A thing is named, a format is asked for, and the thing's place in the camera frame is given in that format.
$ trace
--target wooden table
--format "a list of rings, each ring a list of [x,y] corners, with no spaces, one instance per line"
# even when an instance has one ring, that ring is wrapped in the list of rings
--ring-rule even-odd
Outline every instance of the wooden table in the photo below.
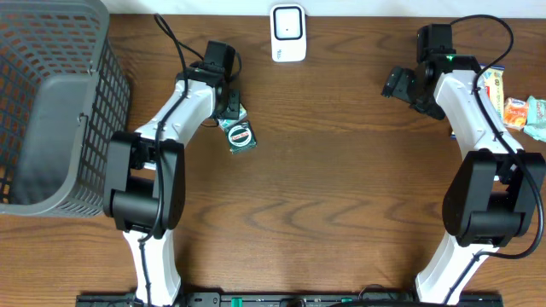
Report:
[[[242,56],[242,100],[258,147],[232,155],[224,133],[200,128],[186,150],[187,200],[175,233],[184,282],[226,292],[359,291],[408,287],[444,227],[441,204],[461,163],[447,120],[380,95],[395,65],[415,67],[411,18],[307,19],[305,61],[271,60],[267,17],[167,16],[178,38],[209,39]],[[546,20],[510,20],[506,96],[546,96]],[[134,83],[130,129],[165,103],[180,70],[150,15],[114,15],[110,39]],[[460,54],[487,62],[508,43],[491,21],[455,27]],[[188,61],[195,58],[186,52]],[[527,151],[546,144],[514,133]],[[536,228],[505,252],[526,248]],[[546,247],[518,262],[488,259],[468,289],[507,306],[546,300]],[[129,247],[106,217],[0,217],[0,305],[73,306],[80,293],[137,284]]]

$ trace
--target white wall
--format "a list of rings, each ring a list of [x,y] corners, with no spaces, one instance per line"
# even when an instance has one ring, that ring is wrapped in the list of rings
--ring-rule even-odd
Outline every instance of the white wall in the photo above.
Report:
[[[110,13],[267,15],[277,3],[299,3],[311,16],[434,16],[493,14],[546,18],[546,0],[102,0]]]

